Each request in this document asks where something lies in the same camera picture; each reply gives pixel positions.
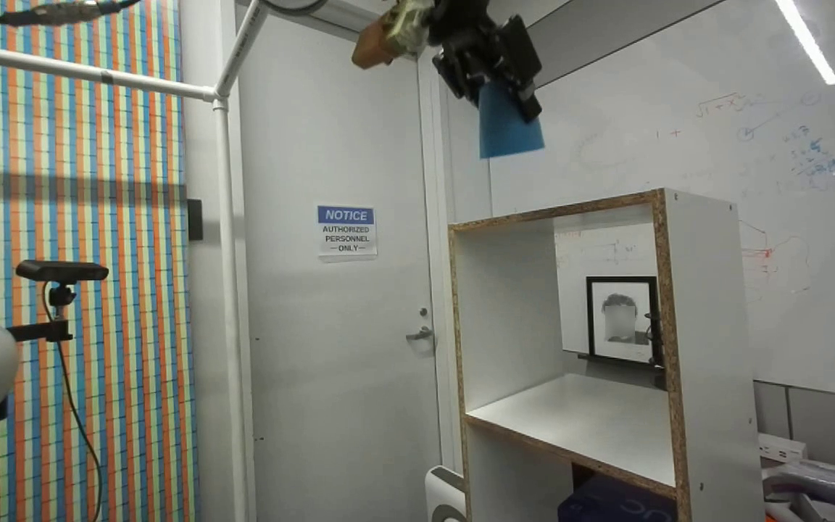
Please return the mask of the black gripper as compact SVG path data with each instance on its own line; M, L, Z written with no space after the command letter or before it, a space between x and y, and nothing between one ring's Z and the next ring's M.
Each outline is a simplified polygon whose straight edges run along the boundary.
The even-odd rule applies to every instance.
M483 101L483 87L500 81L507 101L525 123L544 115L535 78L544 59L519 14L496 25L487 14L491 0L435 0L428 14L428 39L438 46L433 59L457 100Z

